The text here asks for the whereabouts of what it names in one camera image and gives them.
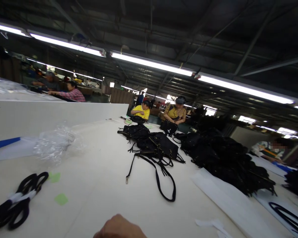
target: bag strap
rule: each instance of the bag strap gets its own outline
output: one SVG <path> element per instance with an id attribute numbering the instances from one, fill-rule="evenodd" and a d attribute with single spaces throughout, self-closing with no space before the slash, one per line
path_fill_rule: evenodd
<path id="1" fill-rule="evenodd" d="M 174 201 L 175 201 L 175 182 L 174 182 L 174 179 L 173 179 L 173 177 L 171 176 L 171 174 L 166 170 L 166 168 L 164 167 L 164 165 L 163 165 L 160 161 L 159 161 L 159 162 L 156 162 L 154 159 L 151 158 L 151 160 L 153 161 L 153 162 L 152 162 L 152 161 L 150 161 L 149 159 L 147 159 L 147 158 L 143 157 L 142 155 L 140 155 L 139 153 L 136 153 L 136 154 L 134 155 L 134 157 L 133 157 L 133 160 L 132 160 L 132 163 L 131 163 L 131 167 L 130 167 L 130 170 L 129 170 L 129 174 L 126 176 L 126 184 L 128 184 L 128 178 L 129 178 L 130 173 L 131 173 L 131 169 L 132 169 L 133 162 L 134 162 L 134 160 L 135 160 L 135 156 L 138 156 L 138 157 L 144 159 L 144 160 L 147 161 L 149 164 L 151 164 L 153 167 L 155 167 L 155 169 L 156 169 L 156 180 L 157 180 L 157 185 L 158 185 L 159 192 L 160 192 L 161 195 L 164 197 L 164 199 L 166 199 L 166 200 L 169 201 L 169 202 L 174 202 Z M 163 174 L 164 176 L 167 175 L 167 176 L 169 176 L 169 177 L 171 178 L 172 183 L 173 183 L 172 199 L 167 198 L 167 197 L 163 194 L 163 192 L 162 192 L 162 190 L 161 190 L 161 187 L 160 187 L 160 180 L 159 180 L 159 175 L 158 175 L 157 167 L 154 165 L 154 163 L 158 164 L 158 165 L 161 167 L 161 171 L 162 171 L 162 174 Z"/>

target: dark hair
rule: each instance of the dark hair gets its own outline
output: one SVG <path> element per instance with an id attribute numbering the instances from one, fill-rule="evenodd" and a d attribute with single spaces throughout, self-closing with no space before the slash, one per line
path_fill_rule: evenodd
<path id="1" fill-rule="evenodd" d="M 178 97 L 178 98 L 175 100 L 175 103 L 176 103 L 176 104 L 181 104 L 181 105 L 183 105 L 183 104 L 185 104 L 185 101 L 186 101 L 185 97 L 184 97 L 184 96 L 180 96 L 180 97 Z"/>
<path id="2" fill-rule="evenodd" d="M 68 81 L 67 83 L 69 83 L 72 87 L 77 88 L 77 83 L 74 81 Z"/>
<path id="3" fill-rule="evenodd" d="M 292 149 L 294 147 L 294 142 L 286 138 L 279 137 L 275 139 L 275 142 L 281 144 L 282 146 L 286 146 L 288 149 Z"/>
<path id="4" fill-rule="evenodd" d="M 145 104 L 147 107 L 151 106 L 151 103 L 148 100 L 143 101 L 142 104 Z"/>

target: white board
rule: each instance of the white board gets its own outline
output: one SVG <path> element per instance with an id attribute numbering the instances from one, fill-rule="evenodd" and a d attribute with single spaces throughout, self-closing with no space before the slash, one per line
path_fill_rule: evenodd
<path id="1" fill-rule="evenodd" d="M 128 104 L 65 101 L 0 101 L 0 140 L 38 136 L 67 121 L 67 126 L 118 118 Z"/>

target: yellow shirt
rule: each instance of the yellow shirt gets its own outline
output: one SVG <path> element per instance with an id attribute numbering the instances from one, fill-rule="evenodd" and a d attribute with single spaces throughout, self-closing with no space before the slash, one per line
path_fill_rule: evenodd
<path id="1" fill-rule="evenodd" d="M 143 110 L 142 109 L 142 105 L 138 105 L 136 106 L 133 111 L 143 111 L 145 114 L 144 115 L 141 115 L 139 112 L 136 113 L 134 116 L 140 116 L 141 118 L 145 119 L 145 120 L 148 120 L 149 119 L 149 114 L 150 114 L 150 110 L 147 109 L 147 110 Z"/>

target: green tape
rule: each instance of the green tape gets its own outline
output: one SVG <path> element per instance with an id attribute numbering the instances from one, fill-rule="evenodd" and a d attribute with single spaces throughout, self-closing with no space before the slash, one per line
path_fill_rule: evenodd
<path id="1" fill-rule="evenodd" d="M 60 177 L 61 177 L 61 173 L 56 173 L 56 174 L 49 173 L 49 180 L 51 183 L 58 182 L 60 180 Z"/>
<path id="2" fill-rule="evenodd" d="M 69 200 L 67 199 L 67 197 L 65 196 L 64 193 L 60 193 L 59 195 L 57 195 L 55 198 L 54 198 L 54 201 L 60 205 L 60 206 L 63 206 L 65 205 Z"/>

